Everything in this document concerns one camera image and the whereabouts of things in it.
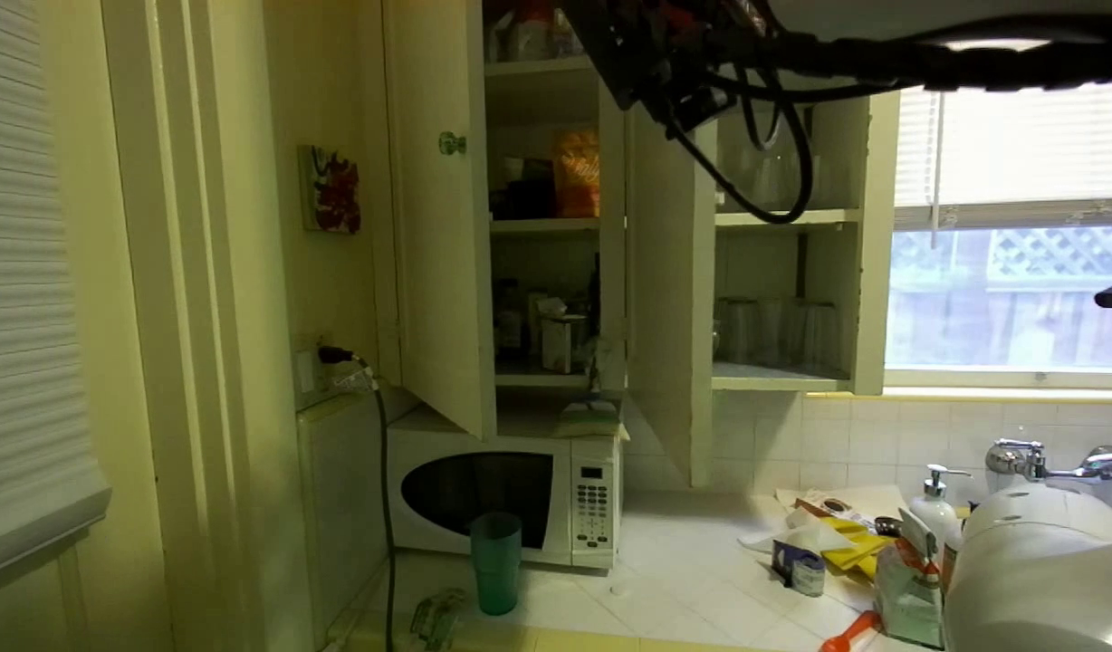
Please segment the bottle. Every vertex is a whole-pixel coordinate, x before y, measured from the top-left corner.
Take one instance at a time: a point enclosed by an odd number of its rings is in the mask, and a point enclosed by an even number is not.
[[[947,500],[947,464],[929,464],[925,491],[910,503],[910,512],[925,521],[925,530],[939,540],[939,578],[942,594],[949,594],[958,553],[960,553],[960,518]]]
[[[960,518],[947,500],[947,464],[929,464],[925,491],[910,503],[914,515],[939,537],[939,546],[960,550]]]

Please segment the microwave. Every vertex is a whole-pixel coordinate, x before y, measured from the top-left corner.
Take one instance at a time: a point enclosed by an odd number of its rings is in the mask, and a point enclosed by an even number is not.
[[[475,437],[436,413],[394,419],[388,441],[394,546],[469,553],[470,521],[509,512],[521,521],[521,560],[614,569],[623,515],[621,429],[591,437],[552,430],[505,424],[505,436]]]

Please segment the white cabinet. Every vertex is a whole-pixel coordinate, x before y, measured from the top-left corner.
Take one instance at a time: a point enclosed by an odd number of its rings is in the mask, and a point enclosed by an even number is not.
[[[477,0],[388,0],[403,387],[497,430]]]
[[[826,103],[812,113],[812,153],[818,185],[812,210],[788,227],[765,223],[733,205],[706,210],[715,235],[715,313],[722,352],[715,390],[859,390],[885,384],[885,297],[896,189],[896,95]],[[725,113],[719,154],[735,182],[788,182],[773,191],[782,205],[795,195],[795,165],[761,173],[761,153],[744,136],[744,116]]]
[[[585,374],[552,374],[505,334],[532,319],[532,288],[597,305],[601,384],[696,485],[715,390],[881,390],[896,98],[814,110],[814,210],[773,227],[722,212],[715,182],[646,110],[623,116],[587,59],[487,61],[477,0],[384,8],[407,390],[470,436],[497,430],[511,387],[585,390]],[[727,121],[696,141],[735,159]],[[493,189],[552,159],[566,130],[597,135],[597,217],[505,210]],[[725,297],[832,305],[826,367],[719,357]]]
[[[643,113],[631,130],[631,398],[692,485],[706,485],[715,390],[859,390],[885,384],[896,98],[823,105],[814,153],[826,189],[797,223],[719,210],[715,185]],[[735,113],[696,144],[722,154]],[[774,305],[829,305],[823,362],[719,357],[735,297],[748,328],[773,328]]]
[[[487,61],[477,0],[388,0],[384,35],[403,387],[497,436],[505,390],[587,396],[585,340],[597,340],[601,387],[621,390],[623,116],[593,66]],[[499,189],[552,162],[568,130],[597,141],[597,210],[541,210],[527,185],[527,205],[505,202]],[[532,295],[566,301],[568,367],[532,345]]]

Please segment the wall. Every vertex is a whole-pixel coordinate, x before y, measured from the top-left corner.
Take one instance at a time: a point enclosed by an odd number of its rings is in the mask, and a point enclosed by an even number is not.
[[[102,10],[95,0],[38,8],[51,45],[48,78],[91,430],[112,506],[72,553],[0,585],[0,648],[157,652],[172,648],[172,614]]]
[[[384,217],[384,130],[372,130],[372,16],[376,0],[265,0],[267,78],[275,124],[275,185],[288,250],[294,354],[319,340],[376,357],[372,238]],[[332,148],[361,169],[361,233],[311,233],[301,148]]]
[[[981,479],[992,437],[1047,441],[1051,467],[1076,467],[1112,441],[1112,401],[992,401],[992,398],[837,398],[837,396],[719,396],[710,491],[901,485],[920,491],[925,464]],[[638,437],[626,445],[626,491],[680,491],[672,458]],[[952,495],[981,485],[952,479]]]

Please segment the microwave control panel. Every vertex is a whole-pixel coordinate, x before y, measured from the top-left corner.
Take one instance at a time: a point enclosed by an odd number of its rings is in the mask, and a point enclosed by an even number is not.
[[[614,565],[616,550],[616,518],[621,518],[621,473],[605,458],[573,460],[573,559],[578,565]]]

